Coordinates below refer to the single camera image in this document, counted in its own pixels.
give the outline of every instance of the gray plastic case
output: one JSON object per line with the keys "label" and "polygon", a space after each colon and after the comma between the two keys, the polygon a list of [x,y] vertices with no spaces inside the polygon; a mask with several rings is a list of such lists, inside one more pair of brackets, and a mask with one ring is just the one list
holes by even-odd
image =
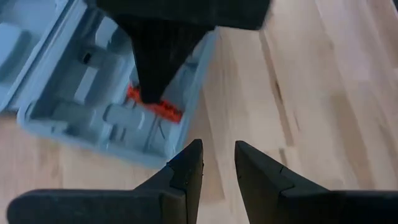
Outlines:
{"label": "gray plastic case", "polygon": [[126,98],[129,37],[82,0],[0,0],[0,111],[32,133],[161,167],[183,147],[215,44],[209,32],[165,91],[171,123]]}

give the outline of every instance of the gray case lid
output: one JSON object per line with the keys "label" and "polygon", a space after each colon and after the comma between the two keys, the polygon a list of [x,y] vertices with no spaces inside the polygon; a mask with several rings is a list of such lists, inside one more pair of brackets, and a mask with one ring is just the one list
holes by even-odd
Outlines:
{"label": "gray case lid", "polygon": [[26,130],[161,167],[183,146],[215,34],[180,68],[164,97],[184,111],[171,123],[126,98],[137,82],[129,37],[82,0],[0,1],[0,111]]}

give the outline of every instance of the orange object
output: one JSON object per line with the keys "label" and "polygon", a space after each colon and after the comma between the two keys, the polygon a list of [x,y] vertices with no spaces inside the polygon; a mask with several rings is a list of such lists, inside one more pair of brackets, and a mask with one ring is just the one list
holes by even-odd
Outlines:
{"label": "orange object", "polygon": [[132,98],[135,102],[145,106],[145,108],[147,108],[148,110],[153,111],[155,114],[169,121],[179,123],[182,119],[182,111],[176,108],[167,100],[161,100],[160,103],[157,104],[144,104],[139,94],[139,87],[133,87],[130,85],[129,89],[127,90],[127,96],[129,98]]}

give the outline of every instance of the wooden floor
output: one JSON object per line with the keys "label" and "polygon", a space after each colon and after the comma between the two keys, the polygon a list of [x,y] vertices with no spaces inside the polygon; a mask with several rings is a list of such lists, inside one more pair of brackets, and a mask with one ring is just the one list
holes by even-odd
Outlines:
{"label": "wooden floor", "polygon": [[[397,69],[391,0],[275,0],[264,30],[221,29],[187,140],[205,147],[198,223],[248,223],[237,139],[329,189],[398,189]],[[0,210],[30,189],[133,189],[154,172],[0,119]]]}

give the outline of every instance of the hardwood surface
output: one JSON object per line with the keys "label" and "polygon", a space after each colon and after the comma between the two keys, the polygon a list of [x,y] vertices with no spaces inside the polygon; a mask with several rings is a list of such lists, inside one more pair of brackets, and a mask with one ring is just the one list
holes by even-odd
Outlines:
{"label": "hardwood surface", "polygon": [[[220,29],[187,139],[205,147],[198,223],[248,223],[238,139],[329,189],[396,190],[397,71],[391,0],[275,0],[260,32]],[[13,116],[0,162],[2,211],[30,189],[133,189],[156,172],[36,138]]]}

